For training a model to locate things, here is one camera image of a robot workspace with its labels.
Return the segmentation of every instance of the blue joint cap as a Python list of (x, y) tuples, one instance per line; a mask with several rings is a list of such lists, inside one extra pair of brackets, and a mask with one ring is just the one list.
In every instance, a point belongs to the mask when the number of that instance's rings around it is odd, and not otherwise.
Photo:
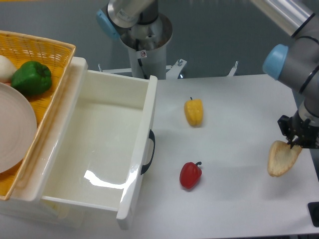
[(101, 29), (113, 40), (117, 40), (120, 38), (119, 33), (116, 31), (114, 26), (112, 25), (109, 18), (105, 15), (105, 13), (100, 9), (96, 13), (96, 20), (101, 27)]
[(288, 53), (288, 47), (284, 45), (277, 45), (268, 54), (264, 64), (263, 71), (278, 80), (280, 73), (284, 67), (285, 60)]

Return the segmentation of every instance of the bread slice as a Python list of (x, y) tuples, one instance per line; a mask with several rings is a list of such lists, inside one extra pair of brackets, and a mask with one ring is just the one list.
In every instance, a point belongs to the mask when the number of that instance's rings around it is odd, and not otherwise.
[(295, 164), (302, 148), (294, 145), (290, 149), (290, 145), (282, 141), (275, 141), (270, 147), (268, 156), (268, 173), (272, 177), (280, 177)]

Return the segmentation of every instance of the yellow bell pepper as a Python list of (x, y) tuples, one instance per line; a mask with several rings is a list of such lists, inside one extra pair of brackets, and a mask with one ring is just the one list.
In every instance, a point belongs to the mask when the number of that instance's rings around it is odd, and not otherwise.
[(203, 120), (203, 104), (200, 99), (186, 101), (184, 105), (185, 116), (191, 126), (199, 126)]

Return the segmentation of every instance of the black object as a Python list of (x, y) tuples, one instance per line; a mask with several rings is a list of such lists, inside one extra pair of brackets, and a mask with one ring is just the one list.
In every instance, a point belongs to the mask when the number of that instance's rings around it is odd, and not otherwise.
[(309, 82), (313, 79), (313, 77), (315, 76), (315, 74), (319, 71), (319, 66), (317, 66), (307, 77), (307, 79), (305, 80), (305, 82), (303, 83), (303, 85), (301, 86), (300, 90), (299, 90), (299, 94), (302, 94), (305, 90), (305, 88), (307, 87), (307, 85), (309, 84)]
[(312, 41), (314, 41), (315, 43), (317, 43), (319, 45), (319, 40), (312, 37), (312, 36), (301, 36), (301, 37), (298, 37), (296, 40), (300, 39), (300, 38), (307, 38), (307, 39), (310, 39)]
[(281, 116), (278, 125), (292, 148), (295, 144), (302, 148), (318, 148), (316, 140), (319, 127), (309, 125), (310, 119), (303, 121), (297, 111), (293, 117)]
[(319, 228), (319, 202), (308, 203), (308, 209), (313, 225)]
[[(136, 39), (135, 40), (135, 50), (136, 51), (139, 51), (139, 43), (140, 43), (140, 40)], [(142, 60), (140, 58), (138, 58), (138, 62), (139, 62), (139, 66), (141, 67), (141, 71), (143, 73), (144, 79), (148, 80), (149, 78), (148, 78), (148, 76), (146, 75), (146, 73), (144, 71)]]
[(150, 139), (151, 141), (153, 141), (153, 143), (154, 143), (153, 153), (152, 153), (152, 157), (151, 157), (151, 160), (149, 161), (149, 163), (142, 166), (141, 175), (144, 174), (144, 173), (149, 169), (149, 167), (150, 167), (150, 165), (151, 165), (151, 163), (152, 163), (153, 157), (154, 157), (154, 152), (155, 152), (155, 135), (154, 135), (154, 132), (153, 132), (151, 129), (150, 129), (149, 139)]

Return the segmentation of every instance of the green bell pepper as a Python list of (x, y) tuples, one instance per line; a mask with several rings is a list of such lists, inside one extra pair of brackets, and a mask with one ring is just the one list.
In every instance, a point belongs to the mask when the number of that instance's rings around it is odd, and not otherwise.
[(52, 86), (51, 71), (37, 61), (25, 62), (12, 76), (11, 86), (24, 96), (42, 94)]

